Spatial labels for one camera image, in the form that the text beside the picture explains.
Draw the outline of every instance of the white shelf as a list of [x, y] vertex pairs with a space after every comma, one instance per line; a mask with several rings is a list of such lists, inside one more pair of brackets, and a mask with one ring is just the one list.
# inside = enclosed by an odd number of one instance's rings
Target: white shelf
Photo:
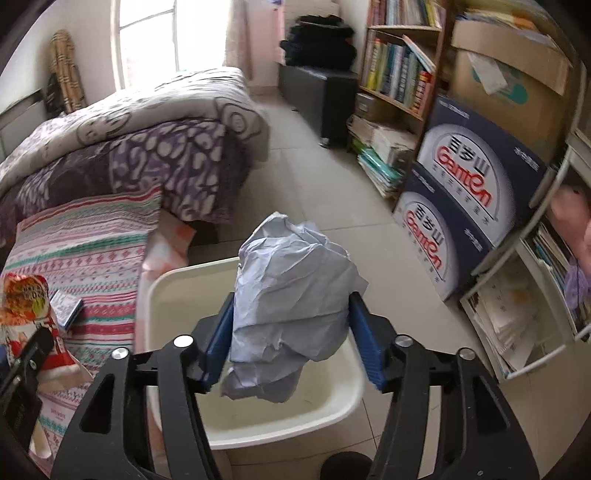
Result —
[[[482, 274], [478, 278], [476, 285], [474, 285], [474, 287], [460, 299], [460, 303], [466, 311], [472, 325], [474, 325], [476, 333], [478, 334], [482, 345], [485, 347], [486, 354], [493, 365], [495, 375], [500, 382], [511, 380], [545, 365], [560, 352], [564, 351], [569, 344], [579, 341], [591, 333], [591, 324], [585, 326], [580, 332], [577, 332], [573, 316], [569, 308], [566, 306], [563, 292], [552, 275], [551, 267], [542, 260], [539, 260], [526, 243], [526, 239], [539, 224], [541, 218], [550, 206], [552, 197], [562, 185], [562, 182], [566, 178], [571, 167], [591, 187], [591, 148], [575, 135], [571, 135], [567, 139], [567, 144], [569, 147], [564, 156], [562, 165], [556, 174], [556, 178], [538, 209], [533, 214], [531, 220], [518, 234], [514, 235], [514, 238], [507, 242], [509, 246], [500, 252], [496, 263], [490, 268], [490, 270]], [[544, 342], [540, 345], [541, 355], [539, 358], [533, 359], [523, 369], [517, 372], [508, 372], [506, 365], [503, 366], [504, 361], [501, 359], [490, 341], [488, 341], [486, 333], [480, 328], [480, 318], [472, 307], [470, 299], [477, 294], [482, 286], [485, 285], [514, 255], [518, 255], [521, 258], [531, 274], [543, 296], [543, 299], [540, 300], [545, 300], [548, 304], [551, 313], [551, 321], [554, 323], [554, 327], [556, 332], [558, 332], [559, 337], [558, 341], [552, 338], [551, 342]]]
[[552, 267], [538, 259], [530, 246], [523, 240], [517, 245], [517, 254], [548, 302], [564, 341], [572, 340], [573, 336], [577, 334], [576, 325], [569, 308], [566, 306], [560, 286], [558, 286], [552, 275]]

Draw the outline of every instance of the cardboard box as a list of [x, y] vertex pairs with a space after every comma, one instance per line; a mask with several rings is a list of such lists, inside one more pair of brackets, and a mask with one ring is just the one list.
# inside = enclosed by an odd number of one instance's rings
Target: cardboard box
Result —
[[394, 107], [368, 93], [358, 93], [355, 97], [355, 115], [370, 122], [385, 122], [392, 117]]
[[[571, 64], [557, 48], [516, 29], [484, 22], [456, 22], [456, 57], [450, 96], [484, 115], [549, 163], [563, 133]], [[507, 87], [488, 95], [468, 52], [495, 59]]]
[[497, 247], [533, 211], [553, 170], [490, 120], [438, 96], [417, 161]]
[[386, 165], [405, 168], [414, 149], [417, 146], [417, 136], [402, 129], [380, 127], [374, 130], [371, 147]]
[[414, 164], [394, 212], [442, 300], [463, 290], [492, 245], [420, 165]]

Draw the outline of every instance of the hanging towel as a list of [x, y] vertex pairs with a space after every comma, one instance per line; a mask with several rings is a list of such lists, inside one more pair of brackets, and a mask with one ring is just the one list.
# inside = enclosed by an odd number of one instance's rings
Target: hanging towel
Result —
[[80, 74], [74, 60], [74, 42], [67, 30], [57, 31], [51, 38], [50, 71], [57, 75], [66, 113], [86, 106]]

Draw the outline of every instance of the purple patterned blanket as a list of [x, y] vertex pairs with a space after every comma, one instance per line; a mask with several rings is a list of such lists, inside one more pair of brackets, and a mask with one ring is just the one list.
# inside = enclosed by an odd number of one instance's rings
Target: purple patterned blanket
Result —
[[0, 247], [17, 224], [83, 197], [163, 190], [163, 208], [183, 221], [228, 223], [252, 167], [242, 141], [219, 120], [189, 118], [81, 148], [29, 175], [0, 199]]

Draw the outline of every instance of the red logo text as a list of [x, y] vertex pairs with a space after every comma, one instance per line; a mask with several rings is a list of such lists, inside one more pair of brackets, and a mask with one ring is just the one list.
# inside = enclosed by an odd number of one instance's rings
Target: red logo text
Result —
[[437, 149], [437, 161], [443, 165], [447, 171], [454, 176], [462, 185], [478, 198], [478, 201], [484, 207], [488, 207], [491, 203], [492, 196], [484, 186], [484, 177], [479, 173], [471, 173], [469, 170], [462, 168], [456, 163], [450, 154], [450, 149], [445, 145]]
[[439, 255], [437, 255], [437, 252], [439, 251], [439, 245], [437, 245], [432, 239], [429, 239], [427, 235], [422, 232], [414, 219], [414, 212], [412, 210], [407, 211], [406, 223], [414, 237], [417, 239], [418, 243], [421, 245], [422, 249], [429, 257], [429, 260], [431, 260], [433, 266], [439, 270], [441, 267], [441, 258], [439, 258]]

